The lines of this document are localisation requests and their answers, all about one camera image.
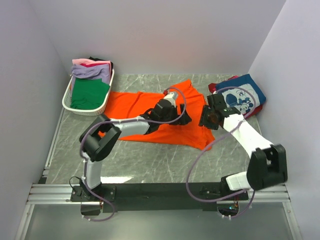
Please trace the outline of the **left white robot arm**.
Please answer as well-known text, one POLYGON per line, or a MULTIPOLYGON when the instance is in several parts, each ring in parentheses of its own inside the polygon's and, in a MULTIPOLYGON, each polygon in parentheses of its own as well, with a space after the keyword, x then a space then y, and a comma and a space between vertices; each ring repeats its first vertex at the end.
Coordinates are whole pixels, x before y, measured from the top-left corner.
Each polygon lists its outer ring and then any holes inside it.
POLYGON ((72 188, 72 202, 115 200, 117 187, 103 184, 102 161, 111 153, 120 138, 148 135, 161 125, 185 126, 192 122, 186 105, 175 100, 161 99, 154 107, 133 118, 115 119, 102 114, 80 136, 80 155, 84 169, 79 185, 72 188))

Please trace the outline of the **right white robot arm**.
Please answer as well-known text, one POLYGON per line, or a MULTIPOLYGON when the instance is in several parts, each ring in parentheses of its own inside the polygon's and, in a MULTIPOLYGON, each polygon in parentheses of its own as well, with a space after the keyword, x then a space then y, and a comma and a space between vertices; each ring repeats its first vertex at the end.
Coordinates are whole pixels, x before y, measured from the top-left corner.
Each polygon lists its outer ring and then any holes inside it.
POLYGON ((240 190, 259 191, 287 182, 285 148, 260 135, 237 108, 227 106, 221 93, 207 96, 207 101, 208 104, 202 109, 199 126, 210 130, 223 128, 238 141, 250 158, 246 171, 221 178, 221 197, 230 200, 240 190))

